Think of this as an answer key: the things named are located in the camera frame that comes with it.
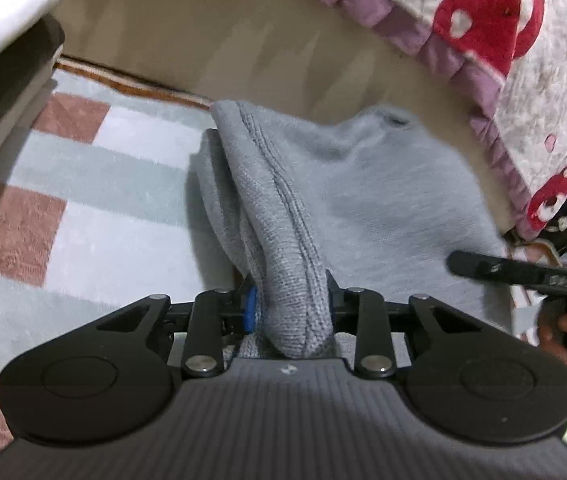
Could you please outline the person's hand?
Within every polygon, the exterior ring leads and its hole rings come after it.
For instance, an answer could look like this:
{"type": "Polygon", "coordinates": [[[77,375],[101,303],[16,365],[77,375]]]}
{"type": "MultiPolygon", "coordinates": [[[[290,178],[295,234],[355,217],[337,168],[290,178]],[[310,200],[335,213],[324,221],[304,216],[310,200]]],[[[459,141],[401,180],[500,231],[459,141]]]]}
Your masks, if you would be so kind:
{"type": "Polygon", "coordinates": [[[567,364],[567,348],[562,343],[567,334],[567,310],[561,298],[547,297],[537,316],[537,339],[541,350],[567,364]]]}

